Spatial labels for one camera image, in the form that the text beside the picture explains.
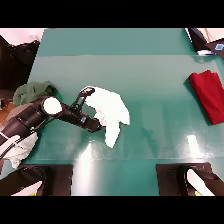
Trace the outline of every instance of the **white floor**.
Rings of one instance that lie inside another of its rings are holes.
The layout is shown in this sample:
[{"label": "white floor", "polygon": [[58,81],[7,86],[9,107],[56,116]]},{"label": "white floor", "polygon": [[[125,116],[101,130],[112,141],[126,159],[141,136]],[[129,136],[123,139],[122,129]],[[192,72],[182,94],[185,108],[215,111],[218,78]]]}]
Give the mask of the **white floor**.
[{"label": "white floor", "polygon": [[18,45],[35,39],[41,41],[45,29],[47,28],[0,28],[0,35],[9,44]]}]

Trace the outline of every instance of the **teal tabletop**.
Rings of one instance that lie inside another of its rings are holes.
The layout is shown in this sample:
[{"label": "teal tabletop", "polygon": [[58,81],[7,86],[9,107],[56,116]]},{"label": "teal tabletop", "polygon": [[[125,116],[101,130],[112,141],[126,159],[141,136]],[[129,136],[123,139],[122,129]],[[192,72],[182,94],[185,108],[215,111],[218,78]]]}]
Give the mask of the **teal tabletop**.
[{"label": "teal tabletop", "polygon": [[223,79],[222,59],[197,56],[183,28],[45,30],[29,81],[51,81],[67,104],[87,85],[119,93],[131,123],[111,149],[105,129],[54,121],[25,163],[74,164],[72,195],[159,195],[158,163],[210,162],[224,179],[224,124],[210,124],[187,79],[207,69]]}]

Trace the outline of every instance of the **white circular joint cap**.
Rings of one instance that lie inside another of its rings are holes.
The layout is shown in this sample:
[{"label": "white circular joint cap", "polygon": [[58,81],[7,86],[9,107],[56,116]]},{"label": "white circular joint cap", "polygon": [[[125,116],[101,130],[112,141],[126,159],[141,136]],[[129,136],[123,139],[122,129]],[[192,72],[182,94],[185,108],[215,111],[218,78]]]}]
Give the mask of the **white circular joint cap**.
[{"label": "white circular joint cap", "polygon": [[62,111],[61,103],[55,97],[47,98],[44,101],[43,108],[48,114],[52,114],[52,115]]}]

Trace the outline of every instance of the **red cloth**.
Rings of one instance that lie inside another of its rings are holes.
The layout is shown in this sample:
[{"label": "red cloth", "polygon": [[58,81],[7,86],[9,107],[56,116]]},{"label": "red cloth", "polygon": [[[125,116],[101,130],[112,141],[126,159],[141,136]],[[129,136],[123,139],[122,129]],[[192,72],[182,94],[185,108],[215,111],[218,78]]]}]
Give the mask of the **red cloth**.
[{"label": "red cloth", "polygon": [[212,124],[224,122],[224,90],[218,73],[210,70],[192,73],[190,82]]}]

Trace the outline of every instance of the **robotic arm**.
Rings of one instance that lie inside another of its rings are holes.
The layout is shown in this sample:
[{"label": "robotic arm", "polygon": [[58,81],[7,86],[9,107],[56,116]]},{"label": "robotic arm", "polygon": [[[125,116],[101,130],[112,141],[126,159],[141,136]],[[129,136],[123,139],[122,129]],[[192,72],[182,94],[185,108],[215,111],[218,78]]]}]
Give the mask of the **robotic arm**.
[{"label": "robotic arm", "polygon": [[[16,117],[9,120],[6,127],[0,133],[0,146],[14,135],[20,136],[20,139],[16,142],[18,143],[54,119],[59,119],[88,129],[90,132],[100,130],[101,125],[99,121],[95,118],[90,118],[82,112],[82,106],[86,97],[94,92],[94,88],[87,87],[83,89],[71,106],[61,103],[56,97],[49,96],[39,98],[33,105],[27,107]],[[14,147],[14,144],[0,155],[0,159],[2,159],[12,147]]]}]

